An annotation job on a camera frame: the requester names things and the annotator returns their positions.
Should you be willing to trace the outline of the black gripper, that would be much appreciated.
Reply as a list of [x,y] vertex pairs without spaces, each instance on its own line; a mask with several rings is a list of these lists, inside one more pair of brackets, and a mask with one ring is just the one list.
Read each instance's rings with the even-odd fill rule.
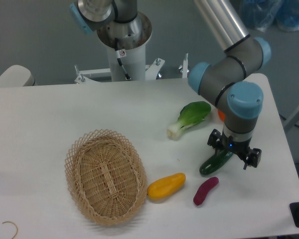
[[246,170],[248,166],[257,168],[262,154],[260,149],[249,147],[250,141],[251,137],[239,141],[233,136],[227,137],[225,133],[220,133],[217,129],[214,129],[208,138],[207,145],[215,150],[215,155],[218,155],[222,150],[236,154],[244,162],[243,169]]

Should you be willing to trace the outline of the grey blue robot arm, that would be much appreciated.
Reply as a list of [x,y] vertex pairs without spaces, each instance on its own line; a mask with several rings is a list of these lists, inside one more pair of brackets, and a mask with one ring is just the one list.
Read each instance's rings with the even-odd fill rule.
[[[225,115],[222,131],[213,130],[208,144],[257,167],[261,150],[249,144],[264,95],[246,78],[269,61],[270,46],[249,35],[229,1],[197,0],[195,4],[226,55],[215,65],[199,63],[189,73],[189,86]],[[144,80],[149,75],[145,45],[151,23],[138,11],[135,0],[77,0],[70,12],[84,33],[96,32],[107,47],[113,81]]]

